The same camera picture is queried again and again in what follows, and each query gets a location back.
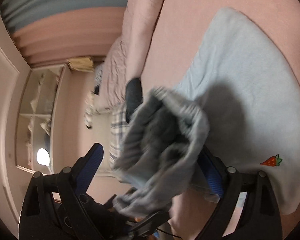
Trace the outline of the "pink bed sheet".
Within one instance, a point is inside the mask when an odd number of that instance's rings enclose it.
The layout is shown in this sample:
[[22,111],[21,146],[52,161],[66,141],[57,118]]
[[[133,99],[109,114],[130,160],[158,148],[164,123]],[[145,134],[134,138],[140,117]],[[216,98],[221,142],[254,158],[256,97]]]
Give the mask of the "pink bed sheet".
[[[232,8],[253,21],[281,51],[300,87],[300,2],[298,0],[164,0],[142,73],[144,90],[176,87],[190,68],[218,10]],[[300,220],[300,203],[281,212],[283,236]]]

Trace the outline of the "plush toy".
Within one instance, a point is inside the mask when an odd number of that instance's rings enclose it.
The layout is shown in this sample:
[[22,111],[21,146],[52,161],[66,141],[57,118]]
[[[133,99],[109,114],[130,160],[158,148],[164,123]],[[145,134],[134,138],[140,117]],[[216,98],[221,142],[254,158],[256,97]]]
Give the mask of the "plush toy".
[[87,129],[91,129],[93,125],[93,116],[95,114],[94,98],[95,93],[90,91],[85,99],[84,124]]

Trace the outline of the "white shelf cabinet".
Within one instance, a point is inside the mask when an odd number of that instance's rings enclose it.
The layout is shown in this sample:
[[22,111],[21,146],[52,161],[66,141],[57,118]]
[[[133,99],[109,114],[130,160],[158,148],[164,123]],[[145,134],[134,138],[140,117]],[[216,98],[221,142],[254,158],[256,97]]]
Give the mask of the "white shelf cabinet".
[[70,70],[66,64],[33,69],[27,79],[19,108],[16,131],[16,166],[27,172],[53,173],[53,139],[61,128]]

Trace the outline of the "dark navy folded garment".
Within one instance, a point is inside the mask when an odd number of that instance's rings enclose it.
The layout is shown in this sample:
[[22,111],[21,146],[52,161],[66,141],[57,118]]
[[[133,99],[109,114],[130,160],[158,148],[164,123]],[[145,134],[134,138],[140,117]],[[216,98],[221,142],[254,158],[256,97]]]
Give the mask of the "dark navy folded garment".
[[143,102],[142,85],[139,78],[133,78],[126,85],[126,122],[129,123],[135,110]]

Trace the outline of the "beige pillow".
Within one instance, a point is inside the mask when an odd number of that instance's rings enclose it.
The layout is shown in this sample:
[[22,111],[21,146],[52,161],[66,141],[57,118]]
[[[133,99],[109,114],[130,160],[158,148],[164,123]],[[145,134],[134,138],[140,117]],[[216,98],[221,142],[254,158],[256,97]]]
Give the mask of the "beige pillow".
[[111,114],[103,113],[93,116],[93,139],[103,146],[103,160],[98,168],[97,176],[112,177],[112,170],[110,166],[110,126]]

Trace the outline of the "plaid pillow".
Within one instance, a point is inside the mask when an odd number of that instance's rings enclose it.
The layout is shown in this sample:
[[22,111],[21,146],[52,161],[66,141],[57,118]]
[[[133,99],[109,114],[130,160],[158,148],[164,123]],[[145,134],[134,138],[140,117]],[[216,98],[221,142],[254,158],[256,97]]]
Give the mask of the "plaid pillow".
[[127,128],[126,103],[124,102],[117,105],[111,112],[109,148],[109,165],[111,169],[113,169],[115,161],[121,156],[122,141]]

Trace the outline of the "pink duvet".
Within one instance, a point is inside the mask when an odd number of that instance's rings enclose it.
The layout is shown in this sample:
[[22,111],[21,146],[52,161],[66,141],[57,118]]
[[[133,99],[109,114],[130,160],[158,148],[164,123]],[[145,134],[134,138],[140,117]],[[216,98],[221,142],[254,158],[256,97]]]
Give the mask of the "pink duvet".
[[140,77],[164,0],[127,0],[121,36],[103,65],[97,112],[106,112],[125,100],[126,85]]

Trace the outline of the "light blue strawberry pants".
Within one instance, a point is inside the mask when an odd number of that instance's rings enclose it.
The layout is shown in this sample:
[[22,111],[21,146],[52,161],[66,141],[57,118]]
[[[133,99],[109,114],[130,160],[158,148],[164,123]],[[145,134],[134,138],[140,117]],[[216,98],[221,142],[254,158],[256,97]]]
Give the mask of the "light blue strawberry pants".
[[203,147],[241,172],[266,172],[282,213],[298,207],[300,87],[271,39],[232,8],[215,14],[182,81],[151,89],[134,112],[114,170],[136,191],[115,209],[169,209]]

